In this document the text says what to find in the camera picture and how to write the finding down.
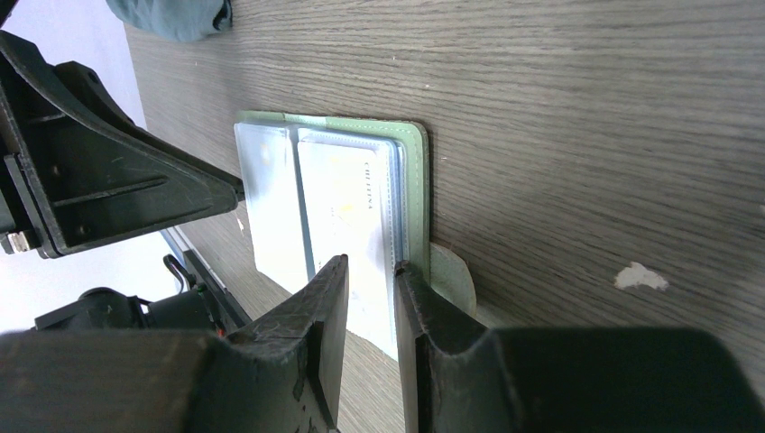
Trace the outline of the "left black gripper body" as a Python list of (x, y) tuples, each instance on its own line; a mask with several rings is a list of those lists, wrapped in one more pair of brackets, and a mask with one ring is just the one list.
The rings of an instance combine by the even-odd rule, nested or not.
[[(234, 210), (243, 182), (120, 116), (92, 125), (60, 110), (1, 111), (1, 248), (60, 258)], [(157, 302), (100, 287), (38, 317), (48, 329), (225, 331), (218, 298), (167, 255), (186, 292)]]

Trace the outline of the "white credit card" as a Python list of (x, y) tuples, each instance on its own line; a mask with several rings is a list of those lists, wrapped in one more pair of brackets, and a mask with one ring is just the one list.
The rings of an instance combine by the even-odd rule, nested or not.
[(392, 265), (397, 253), (391, 146), (305, 133), (298, 143), (312, 255), (317, 267), (348, 257), (348, 329), (395, 358)]

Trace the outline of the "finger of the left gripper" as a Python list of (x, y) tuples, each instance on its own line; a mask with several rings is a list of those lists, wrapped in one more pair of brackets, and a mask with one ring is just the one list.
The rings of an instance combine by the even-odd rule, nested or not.
[(96, 72), (1, 35), (1, 248), (59, 258), (230, 212), (243, 182), (136, 125)]

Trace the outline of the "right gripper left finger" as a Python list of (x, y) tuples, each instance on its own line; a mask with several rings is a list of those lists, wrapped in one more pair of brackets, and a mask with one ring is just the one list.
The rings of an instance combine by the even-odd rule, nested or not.
[(222, 334), (37, 328), (1, 337), (4, 432), (334, 432), (348, 257)]

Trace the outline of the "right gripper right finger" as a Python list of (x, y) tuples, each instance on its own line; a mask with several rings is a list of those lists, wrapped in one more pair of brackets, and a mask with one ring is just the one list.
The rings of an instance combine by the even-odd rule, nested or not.
[(761, 432), (730, 352), (682, 327), (482, 325), (413, 264), (395, 271), (409, 432)]

